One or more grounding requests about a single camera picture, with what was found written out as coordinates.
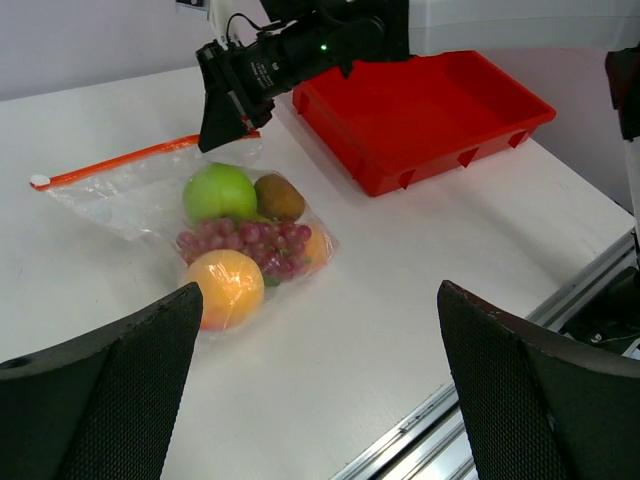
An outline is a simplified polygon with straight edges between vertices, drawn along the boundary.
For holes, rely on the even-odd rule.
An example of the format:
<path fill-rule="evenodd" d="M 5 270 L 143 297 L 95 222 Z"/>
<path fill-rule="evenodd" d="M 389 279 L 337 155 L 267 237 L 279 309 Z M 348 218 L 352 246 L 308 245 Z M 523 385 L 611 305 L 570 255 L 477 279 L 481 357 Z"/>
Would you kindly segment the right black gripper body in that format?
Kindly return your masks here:
<path fill-rule="evenodd" d="M 229 93 L 249 128 L 272 118 L 274 98 L 325 71 L 351 64 L 381 48 L 385 26 L 375 16 L 325 24 L 317 15 L 276 34 L 264 32 L 248 46 L 213 41 L 196 53 L 205 94 Z"/>

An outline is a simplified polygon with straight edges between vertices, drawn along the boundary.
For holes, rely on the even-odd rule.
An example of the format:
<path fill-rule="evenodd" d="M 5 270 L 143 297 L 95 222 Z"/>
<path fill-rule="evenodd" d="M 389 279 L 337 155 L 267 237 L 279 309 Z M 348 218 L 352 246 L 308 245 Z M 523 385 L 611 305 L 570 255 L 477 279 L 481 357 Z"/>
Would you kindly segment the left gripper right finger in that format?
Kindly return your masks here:
<path fill-rule="evenodd" d="M 481 479 L 636 479 L 639 363 L 451 282 L 437 309 Z"/>

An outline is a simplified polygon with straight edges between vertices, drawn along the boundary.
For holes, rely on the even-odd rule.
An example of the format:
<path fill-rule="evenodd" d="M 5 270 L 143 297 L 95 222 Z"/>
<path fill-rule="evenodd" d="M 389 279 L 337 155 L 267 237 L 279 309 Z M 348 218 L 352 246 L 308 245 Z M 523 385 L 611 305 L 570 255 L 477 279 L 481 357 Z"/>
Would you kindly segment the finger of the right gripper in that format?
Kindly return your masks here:
<path fill-rule="evenodd" d="M 211 91 L 205 94 L 198 147 L 207 153 L 241 139 L 250 132 L 236 102 L 229 93 Z"/>

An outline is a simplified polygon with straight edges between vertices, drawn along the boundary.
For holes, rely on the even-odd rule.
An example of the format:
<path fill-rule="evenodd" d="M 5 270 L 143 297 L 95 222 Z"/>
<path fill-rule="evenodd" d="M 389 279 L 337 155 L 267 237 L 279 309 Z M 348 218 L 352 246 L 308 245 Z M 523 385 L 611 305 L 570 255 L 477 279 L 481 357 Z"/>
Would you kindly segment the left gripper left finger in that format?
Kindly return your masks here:
<path fill-rule="evenodd" d="M 203 312 L 190 283 L 1 365 L 4 479 L 160 478 Z"/>

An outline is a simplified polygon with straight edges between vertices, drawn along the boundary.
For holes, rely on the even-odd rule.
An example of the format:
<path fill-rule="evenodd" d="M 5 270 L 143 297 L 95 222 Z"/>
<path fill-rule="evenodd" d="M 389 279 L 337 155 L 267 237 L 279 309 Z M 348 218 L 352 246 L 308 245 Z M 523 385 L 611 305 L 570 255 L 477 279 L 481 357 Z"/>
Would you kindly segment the green apple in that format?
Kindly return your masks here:
<path fill-rule="evenodd" d="M 184 215 L 191 224 L 224 216 L 234 219 L 257 213 L 253 183 L 239 167 L 212 163 L 194 173 L 182 191 Z"/>

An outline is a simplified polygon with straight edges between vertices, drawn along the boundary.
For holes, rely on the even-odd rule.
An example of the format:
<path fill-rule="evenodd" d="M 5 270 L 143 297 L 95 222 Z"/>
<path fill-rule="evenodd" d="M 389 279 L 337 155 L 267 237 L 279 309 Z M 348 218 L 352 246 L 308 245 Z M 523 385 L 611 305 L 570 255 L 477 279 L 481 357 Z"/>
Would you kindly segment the clear orange-zip bag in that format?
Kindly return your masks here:
<path fill-rule="evenodd" d="M 195 229 L 201 222 L 191 224 L 184 215 L 182 191 L 185 184 L 199 169 L 212 163 L 239 167 L 253 186 L 267 174 L 276 173 L 286 178 L 277 171 L 258 169 L 256 164 L 261 153 L 262 139 L 257 133 L 208 153 L 199 150 L 198 139 L 192 135 L 56 176 L 34 175 L 30 184 L 34 190 L 49 195 L 78 217 L 126 241 L 142 241 L 156 248 L 174 264 L 177 280 L 187 284 L 185 273 L 190 264 L 181 257 L 176 238 L 185 230 Z M 334 237 L 305 201 L 304 214 L 293 222 L 319 225 L 325 229 L 333 247 L 330 262 L 336 249 Z M 258 211 L 250 218 L 228 218 L 233 221 L 278 221 L 265 218 Z M 321 269 L 276 286 L 267 285 L 263 277 L 264 300 L 255 313 L 235 328 L 218 332 L 203 331 L 220 335 L 241 328 L 273 297 L 298 286 Z"/>

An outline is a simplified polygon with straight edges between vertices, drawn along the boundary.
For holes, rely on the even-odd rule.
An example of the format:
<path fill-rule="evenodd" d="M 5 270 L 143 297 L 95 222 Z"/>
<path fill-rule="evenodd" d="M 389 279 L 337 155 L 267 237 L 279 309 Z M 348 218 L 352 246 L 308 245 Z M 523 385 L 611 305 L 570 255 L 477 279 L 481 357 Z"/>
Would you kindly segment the red grape bunch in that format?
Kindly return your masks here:
<path fill-rule="evenodd" d="M 212 251 L 239 252 L 258 265 L 267 285 L 276 286 L 311 272 L 312 235 L 309 225 L 293 221 L 221 217 L 179 233 L 176 245 L 188 264 Z"/>

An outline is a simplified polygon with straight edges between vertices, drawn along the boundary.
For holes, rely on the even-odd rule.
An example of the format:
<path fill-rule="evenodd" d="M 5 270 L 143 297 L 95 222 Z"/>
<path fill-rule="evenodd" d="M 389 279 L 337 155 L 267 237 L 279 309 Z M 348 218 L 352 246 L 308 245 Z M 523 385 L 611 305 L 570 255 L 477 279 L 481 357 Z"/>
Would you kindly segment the yellow orange with leaf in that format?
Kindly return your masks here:
<path fill-rule="evenodd" d="M 207 252 L 189 265 L 185 282 L 202 293 L 200 328 L 224 331 L 242 324 L 262 305 L 265 283 L 258 264 L 235 250 Z"/>

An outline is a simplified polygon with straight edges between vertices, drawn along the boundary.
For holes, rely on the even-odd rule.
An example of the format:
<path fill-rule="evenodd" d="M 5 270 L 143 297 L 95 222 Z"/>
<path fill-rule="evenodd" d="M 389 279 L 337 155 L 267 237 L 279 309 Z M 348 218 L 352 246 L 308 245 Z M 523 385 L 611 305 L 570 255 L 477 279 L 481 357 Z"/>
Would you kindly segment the pink peach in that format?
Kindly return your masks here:
<path fill-rule="evenodd" d="M 332 254 L 331 239 L 325 229 L 319 225 L 311 225 L 311 237 L 306 242 L 304 251 L 304 272 L 313 273 L 329 262 Z"/>

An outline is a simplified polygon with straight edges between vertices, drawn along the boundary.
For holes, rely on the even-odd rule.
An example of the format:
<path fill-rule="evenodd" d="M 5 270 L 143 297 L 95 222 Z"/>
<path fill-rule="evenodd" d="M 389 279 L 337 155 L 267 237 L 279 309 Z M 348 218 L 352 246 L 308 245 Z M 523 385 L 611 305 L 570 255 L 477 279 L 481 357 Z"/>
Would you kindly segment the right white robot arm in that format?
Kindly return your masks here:
<path fill-rule="evenodd" d="M 485 50 L 639 44 L 636 1 L 263 1 L 269 21 L 244 45 L 231 33 L 243 12 L 212 1 L 213 40 L 196 58 L 205 88 L 198 147 L 209 152 L 263 127 L 274 98 L 356 61 Z"/>

